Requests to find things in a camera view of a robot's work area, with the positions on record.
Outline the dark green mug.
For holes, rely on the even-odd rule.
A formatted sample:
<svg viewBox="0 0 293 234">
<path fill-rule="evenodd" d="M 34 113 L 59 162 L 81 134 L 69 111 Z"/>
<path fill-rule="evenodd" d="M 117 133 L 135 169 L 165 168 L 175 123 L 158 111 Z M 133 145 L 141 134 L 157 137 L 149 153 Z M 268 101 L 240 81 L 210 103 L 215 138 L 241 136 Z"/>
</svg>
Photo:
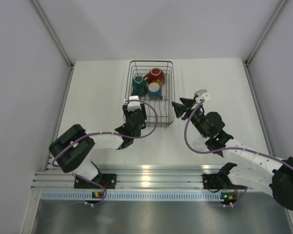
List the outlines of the dark green mug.
<svg viewBox="0 0 293 234">
<path fill-rule="evenodd" d="M 132 96 L 145 96 L 147 92 L 147 83 L 142 76 L 135 76 L 132 79 Z"/>
</svg>

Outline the dark blue cup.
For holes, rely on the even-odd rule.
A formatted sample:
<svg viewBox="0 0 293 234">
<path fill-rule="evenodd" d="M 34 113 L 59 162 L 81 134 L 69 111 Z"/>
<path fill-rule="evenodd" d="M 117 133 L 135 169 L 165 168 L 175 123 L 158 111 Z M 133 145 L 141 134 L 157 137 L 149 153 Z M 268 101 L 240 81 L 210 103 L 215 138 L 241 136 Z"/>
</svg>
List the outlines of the dark blue cup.
<svg viewBox="0 0 293 234">
<path fill-rule="evenodd" d="M 159 83 L 150 83 L 147 87 L 147 95 L 150 99 L 162 99 L 162 86 Z"/>
</svg>

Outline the red cup white inside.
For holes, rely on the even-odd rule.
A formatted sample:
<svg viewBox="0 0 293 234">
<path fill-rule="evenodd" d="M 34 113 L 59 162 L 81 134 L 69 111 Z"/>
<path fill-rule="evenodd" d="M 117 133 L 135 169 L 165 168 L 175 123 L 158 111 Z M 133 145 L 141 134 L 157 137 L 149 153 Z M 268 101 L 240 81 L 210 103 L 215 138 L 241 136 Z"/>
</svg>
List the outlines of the red cup white inside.
<svg viewBox="0 0 293 234">
<path fill-rule="evenodd" d="M 152 68 L 143 78 L 148 84 L 158 83 L 161 86 L 163 86 L 166 81 L 165 73 L 160 68 Z"/>
</svg>

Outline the clear glass front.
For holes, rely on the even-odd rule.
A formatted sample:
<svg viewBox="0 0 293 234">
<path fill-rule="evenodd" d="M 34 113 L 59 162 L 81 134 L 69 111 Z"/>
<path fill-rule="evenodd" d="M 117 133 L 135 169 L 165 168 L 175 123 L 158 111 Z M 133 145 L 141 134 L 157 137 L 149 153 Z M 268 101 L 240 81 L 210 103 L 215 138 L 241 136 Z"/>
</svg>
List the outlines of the clear glass front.
<svg viewBox="0 0 293 234">
<path fill-rule="evenodd" d="M 205 142 L 206 142 L 205 138 L 197 138 L 193 142 L 193 148 L 197 151 L 204 152 L 207 149 Z"/>
</svg>

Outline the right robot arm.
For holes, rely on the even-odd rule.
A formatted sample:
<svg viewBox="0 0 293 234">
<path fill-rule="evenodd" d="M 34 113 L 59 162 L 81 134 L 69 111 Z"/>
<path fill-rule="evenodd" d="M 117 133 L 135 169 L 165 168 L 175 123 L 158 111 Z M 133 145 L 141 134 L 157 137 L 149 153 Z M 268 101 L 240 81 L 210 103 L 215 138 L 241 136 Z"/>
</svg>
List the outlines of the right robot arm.
<svg viewBox="0 0 293 234">
<path fill-rule="evenodd" d="M 224 131 L 217 112 L 205 113 L 203 98 L 180 98 L 172 102 L 176 117 L 192 123 L 203 138 L 203 154 L 217 154 L 225 165 L 217 178 L 224 188 L 241 185 L 272 196 L 282 207 L 293 211 L 293 157 L 281 159 L 255 151 Z"/>
</svg>

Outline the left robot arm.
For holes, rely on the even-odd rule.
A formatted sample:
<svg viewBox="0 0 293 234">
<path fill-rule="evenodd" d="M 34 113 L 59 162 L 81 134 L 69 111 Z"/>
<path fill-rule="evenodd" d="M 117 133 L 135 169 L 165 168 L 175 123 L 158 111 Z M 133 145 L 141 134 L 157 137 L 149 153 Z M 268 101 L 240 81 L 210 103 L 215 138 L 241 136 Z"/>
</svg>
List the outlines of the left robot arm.
<svg viewBox="0 0 293 234">
<path fill-rule="evenodd" d="M 80 124 L 75 124 L 50 144 L 49 152 L 61 170 L 75 174 L 78 181 L 75 188 L 97 188 L 101 184 L 103 174 L 89 158 L 92 150 L 122 150 L 141 137 L 141 130 L 146 128 L 145 105 L 139 102 L 124 104 L 123 113 L 125 123 L 111 133 L 89 136 Z"/>
</svg>

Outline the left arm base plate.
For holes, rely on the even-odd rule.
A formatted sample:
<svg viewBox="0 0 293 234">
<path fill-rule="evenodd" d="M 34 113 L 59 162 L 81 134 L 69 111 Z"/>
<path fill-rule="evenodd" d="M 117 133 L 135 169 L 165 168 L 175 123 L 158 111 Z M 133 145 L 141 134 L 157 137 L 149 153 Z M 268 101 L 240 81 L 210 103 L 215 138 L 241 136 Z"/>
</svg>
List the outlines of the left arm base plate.
<svg viewBox="0 0 293 234">
<path fill-rule="evenodd" d="M 93 180 L 103 186 L 105 189 L 115 189 L 117 182 L 116 174 L 101 174 L 96 176 Z M 99 189 L 100 187 L 93 183 L 87 182 L 80 178 L 79 175 L 75 176 L 74 189 Z"/>
</svg>

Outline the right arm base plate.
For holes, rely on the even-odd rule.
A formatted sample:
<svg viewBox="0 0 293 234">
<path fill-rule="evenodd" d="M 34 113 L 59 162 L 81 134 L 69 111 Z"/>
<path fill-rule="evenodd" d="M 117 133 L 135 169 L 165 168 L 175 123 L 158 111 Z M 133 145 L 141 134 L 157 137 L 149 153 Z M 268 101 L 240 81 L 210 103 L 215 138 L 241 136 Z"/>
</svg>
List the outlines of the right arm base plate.
<svg viewBox="0 0 293 234">
<path fill-rule="evenodd" d="M 202 179 L 204 189 L 209 190 L 210 192 L 215 193 L 224 188 L 219 181 L 217 174 L 203 174 Z"/>
</svg>

